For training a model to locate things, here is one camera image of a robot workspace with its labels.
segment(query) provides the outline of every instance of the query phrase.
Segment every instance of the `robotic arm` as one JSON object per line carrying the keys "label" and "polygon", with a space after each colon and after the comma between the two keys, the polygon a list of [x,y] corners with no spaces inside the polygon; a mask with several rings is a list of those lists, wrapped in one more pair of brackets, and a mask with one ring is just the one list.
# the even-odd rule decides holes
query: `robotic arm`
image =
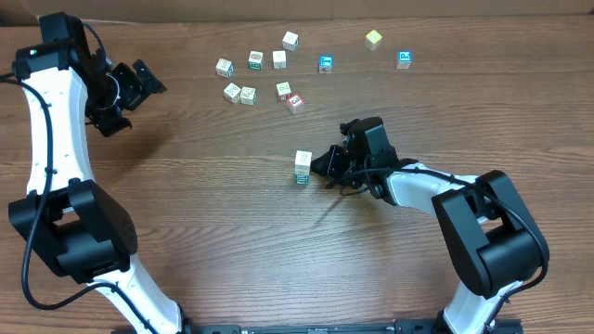
{"label": "robotic arm", "polygon": [[[127,211],[95,183],[84,129],[92,124],[104,136],[111,136],[131,127],[123,110],[136,109],[148,96],[166,88],[142,60],[133,66],[136,73],[125,64],[112,68],[100,41],[100,49],[91,54],[84,25],[77,18],[58,13],[41,17],[40,26],[44,42],[19,50],[13,63],[17,79],[35,93],[25,89],[33,146],[28,195],[8,205],[9,220],[25,239],[36,226],[31,247],[47,267],[57,276],[87,284],[84,291],[97,289],[136,333],[522,332],[519,322],[500,321],[495,326],[494,318],[512,293],[529,287],[530,283],[523,282],[538,267],[546,274],[549,249],[510,179],[499,171],[478,177],[449,175],[418,161],[398,159],[378,117],[342,124],[343,147],[330,147],[313,161],[312,170],[333,179],[329,187],[357,189],[365,185],[376,199],[437,218],[461,278],[454,300],[437,320],[331,328],[194,327],[179,305],[159,290],[138,259],[136,231]],[[45,118],[47,110],[51,122]],[[53,135],[48,137],[46,126],[50,123]],[[46,153],[52,147],[49,140],[55,144],[51,155]],[[51,171],[46,169],[48,157],[54,162]],[[51,181],[47,192],[46,181]],[[56,224],[71,211],[78,215],[77,220]],[[502,225],[484,233],[480,223],[497,218]],[[26,276],[23,282],[28,290]],[[68,303],[42,305],[25,295],[42,309]]]}

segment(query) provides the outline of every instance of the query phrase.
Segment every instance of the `brown tabletop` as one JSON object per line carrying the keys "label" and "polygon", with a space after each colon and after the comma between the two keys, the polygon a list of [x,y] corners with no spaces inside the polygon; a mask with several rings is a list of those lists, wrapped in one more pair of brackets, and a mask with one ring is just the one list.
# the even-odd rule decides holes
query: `brown tabletop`
{"label": "brown tabletop", "polygon": [[[383,35],[374,52],[365,35]],[[285,31],[300,35],[272,69]],[[590,333],[594,321],[594,19],[386,19],[97,26],[114,61],[142,58],[167,86],[103,138],[88,128],[97,182],[129,211],[139,256],[199,324],[386,322],[434,317],[459,282],[437,221],[369,194],[340,198],[326,180],[294,185],[296,150],[339,144],[339,123],[381,116],[402,158],[459,174],[506,172],[550,246],[549,276],[504,317],[527,333]],[[38,28],[0,29],[0,72]],[[96,42],[89,35],[93,48]],[[397,50],[413,53],[395,69]],[[250,51],[264,70],[248,69]],[[332,74],[317,73],[320,55]],[[231,80],[215,74],[232,60]],[[275,97],[289,82],[293,116]],[[255,106],[223,96],[257,90]],[[0,85],[0,332],[105,333],[126,321],[98,293],[54,312],[33,309],[19,282],[24,241],[7,204],[31,168],[22,92]],[[42,302],[81,287],[33,255]]]}

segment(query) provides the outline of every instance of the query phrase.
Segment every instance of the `cube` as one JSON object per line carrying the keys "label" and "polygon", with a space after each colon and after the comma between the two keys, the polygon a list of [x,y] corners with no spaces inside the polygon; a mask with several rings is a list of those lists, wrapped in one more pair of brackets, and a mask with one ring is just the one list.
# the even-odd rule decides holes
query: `cube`
{"label": "cube", "polygon": [[272,52],[272,67],[275,69],[287,68],[287,52],[273,51]]}
{"label": "cube", "polygon": [[289,51],[295,51],[299,45],[299,35],[293,32],[285,33],[285,37],[282,38],[282,47]]}
{"label": "cube", "polygon": [[256,89],[250,87],[243,87],[241,88],[241,103],[247,105],[254,105],[256,104]]}
{"label": "cube", "polygon": [[295,155],[295,183],[309,184],[309,169],[312,164],[312,152],[297,151]]}
{"label": "cube", "polygon": [[252,70],[262,70],[262,62],[264,61],[264,54],[258,51],[252,51],[250,53],[250,59],[248,59],[248,66]]}
{"label": "cube", "polygon": [[233,103],[238,103],[239,96],[241,95],[241,88],[237,87],[236,84],[230,83],[223,92],[225,93],[226,99]]}
{"label": "cube", "polygon": [[319,57],[319,72],[320,73],[332,73],[332,64],[334,58],[332,56],[320,56]]}
{"label": "cube", "polygon": [[216,63],[216,74],[230,78],[233,75],[233,62],[220,58],[219,62]]}
{"label": "cube", "polygon": [[303,101],[303,98],[299,94],[287,98],[287,107],[289,107],[293,115],[303,110],[304,105],[305,101]]}
{"label": "cube", "polygon": [[410,51],[398,51],[397,69],[408,69],[412,63],[412,53]]}
{"label": "cube", "polygon": [[365,46],[373,51],[377,49],[381,44],[381,35],[379,32],[372,30],[365,36]]}
{"label": "cube", "polygon": [[277,83],[278,102],[282,102],[291,97],[291,87],[289,83]]}

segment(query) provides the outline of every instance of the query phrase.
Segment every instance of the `cube face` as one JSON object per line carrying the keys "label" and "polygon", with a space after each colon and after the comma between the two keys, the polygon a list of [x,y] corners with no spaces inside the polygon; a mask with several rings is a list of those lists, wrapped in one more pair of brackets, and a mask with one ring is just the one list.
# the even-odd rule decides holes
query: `cube face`
{"label": "cube face", "polygon": [[285,51],[273,51],[272,67],[275,69],[287,68],[287,53]]}
{"label": "cube face", "polygon": [[277,84],[277,96],[278,102],[285,101],[287,98],[291,97],[291,87],[289,86],[289,83]]}
{"label": "cube face", "polygon": [[230,78],[233,75],[233,62],[220,58],[216,63],[216,74]]}
{"label": "cube face", "polygon": [[377,49],[381,44],[381,35],[379,32],[371,31],[365,36],[365,46],[373,51]]}
{"label": "cube face", "polygon": [[303,98],[299,94],[295,94],[287,98],[287,107],[293,113],[293,115],[303,110],[304,106],[305,101],[303,101]]}
{"label": "cube face", "polygon": [[408,69],[412,63],[412,53],[410,51],[398,51],[397,69]]}
{"label": "cube face", "polygon": [[262,70],[262,62],[264,61],[264,54],[258,51],[252,51],[248,59],[248,66],[252,70]]}
{"label": "cube face", "polygon": [[295,154],[295,183],[309,184],[309,169],[312,164],[312,152],[297,151]]}
{"label": "cube face", "polygon": [[319,57],[319,72],[320,73],[332,73],[332,65],[334,65],[333,56],[320,56]]}
{"label": "cube face", "polygon": [[230,83],[229,86],[225,88],[225,97],[229,101],[233,103],[238,103],[239,96],[241,95],[241,88],[239,88],[236,84]]}
{"label": "cube face", "polygon": [[299,35],[293,32],[285,33],[285,37],[282,39],[282,47],[289,51],[295,51],[297,45],[299,45]]}
{"label": "cube face", "polygon": [[250,106],[256,104],[256,89],[250,87],[241,88],[241,95],[239,99],[243,104]]}

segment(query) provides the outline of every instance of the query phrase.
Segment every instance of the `yellow cube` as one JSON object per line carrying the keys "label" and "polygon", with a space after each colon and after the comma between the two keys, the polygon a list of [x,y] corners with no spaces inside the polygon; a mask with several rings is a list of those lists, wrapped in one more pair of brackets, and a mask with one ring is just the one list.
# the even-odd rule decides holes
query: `yellow cube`
{"label": "yellow cube", "polygon": [[373,51],[375,49],[378,48],[378,46],[380,46],[381,44],[381,35],[379,32],[376,32],[374,30],[372,30],[370,33],[368,33],[367,36],[365,36],[365,46]]}

